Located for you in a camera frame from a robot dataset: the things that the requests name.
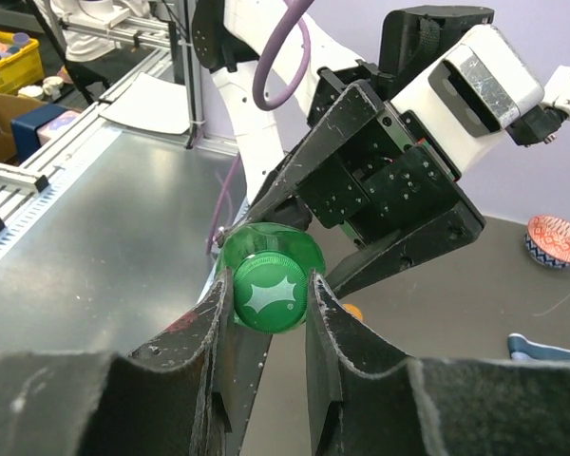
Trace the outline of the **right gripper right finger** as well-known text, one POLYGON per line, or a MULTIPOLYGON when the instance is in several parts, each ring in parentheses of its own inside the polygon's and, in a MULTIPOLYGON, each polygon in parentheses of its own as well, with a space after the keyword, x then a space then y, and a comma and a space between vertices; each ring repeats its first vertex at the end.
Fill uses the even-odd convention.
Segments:
POLYGON ((570 455, 570 361, 417 358, 308 281, 315 455, 570 455))

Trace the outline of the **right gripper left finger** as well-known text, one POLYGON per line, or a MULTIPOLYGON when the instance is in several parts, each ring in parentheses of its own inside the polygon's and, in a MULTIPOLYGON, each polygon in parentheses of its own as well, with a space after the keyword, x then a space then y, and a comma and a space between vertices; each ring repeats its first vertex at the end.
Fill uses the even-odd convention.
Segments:
POLYGON ((222 455, 242 422, 234 277, 132 353, 0 354, 0 455, 222 455))

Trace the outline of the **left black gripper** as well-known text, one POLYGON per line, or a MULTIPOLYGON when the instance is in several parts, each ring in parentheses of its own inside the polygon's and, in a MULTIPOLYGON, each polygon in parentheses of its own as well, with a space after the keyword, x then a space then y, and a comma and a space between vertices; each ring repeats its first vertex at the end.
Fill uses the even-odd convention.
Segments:
POLYGON ((382 99, 370 66, 318 72, 309 134, 246 223, 295 194, 326 228, 367 247, 326 277, 342 298, 473 243, 485 219, 415 116, 382 99))

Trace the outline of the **orange plastic bottle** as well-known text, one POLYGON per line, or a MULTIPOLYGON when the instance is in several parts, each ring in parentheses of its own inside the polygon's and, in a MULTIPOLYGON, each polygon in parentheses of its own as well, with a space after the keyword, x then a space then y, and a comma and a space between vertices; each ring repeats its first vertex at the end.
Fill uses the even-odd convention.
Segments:
POLYGON ((343 305, 343 308, 344 308, 349 314, 353 315, 356 319, 358 319, 359 321, 364 321, 364 320, 365 320, 362 311, 361 311, 358 307, 356 307, 356 306, 354 306, 354 305, 352 305, 352 304, 344 304, 344 305, 343 305))

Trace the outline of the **green bottle cap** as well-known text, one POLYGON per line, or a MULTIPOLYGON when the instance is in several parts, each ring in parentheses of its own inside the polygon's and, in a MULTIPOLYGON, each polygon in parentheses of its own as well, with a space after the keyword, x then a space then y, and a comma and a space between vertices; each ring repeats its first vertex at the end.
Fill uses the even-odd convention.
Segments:
POLYGON ((307 274, 279 252, 247 257, 234 274, 234 308, 241 324, 260 333, 285 333, 306 317, 307 274))

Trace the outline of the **green plastic bottle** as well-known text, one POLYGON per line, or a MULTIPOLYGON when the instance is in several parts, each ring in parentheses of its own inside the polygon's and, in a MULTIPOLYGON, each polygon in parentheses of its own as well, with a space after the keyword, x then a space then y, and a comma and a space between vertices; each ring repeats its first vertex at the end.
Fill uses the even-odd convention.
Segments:
POLYGON ((274 222, 258 222, 234 230, 218 256, 216 271, 228 268, 233 273, 246 260, 290 260, 307 277, 310 271, 326 272, 323 253, 306 232, 274 222))

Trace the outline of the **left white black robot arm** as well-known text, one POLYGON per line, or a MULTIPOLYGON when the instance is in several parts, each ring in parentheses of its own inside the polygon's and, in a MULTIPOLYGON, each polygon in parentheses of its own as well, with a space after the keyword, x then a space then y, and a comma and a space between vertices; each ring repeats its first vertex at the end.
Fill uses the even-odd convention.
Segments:
POLYGON ((305 1, 201 1, 193 46, 229 108, 250 209, 220 239, 218 267, 242 297, 305 295, 325 270, 312 219, 357 250, 327 275, 338 296, 474 242, 485 219, 459 186, 463 166, 425 102, 395 100, 465 32, 481 7, 390 12, 380 59, 339 46, 305 1))

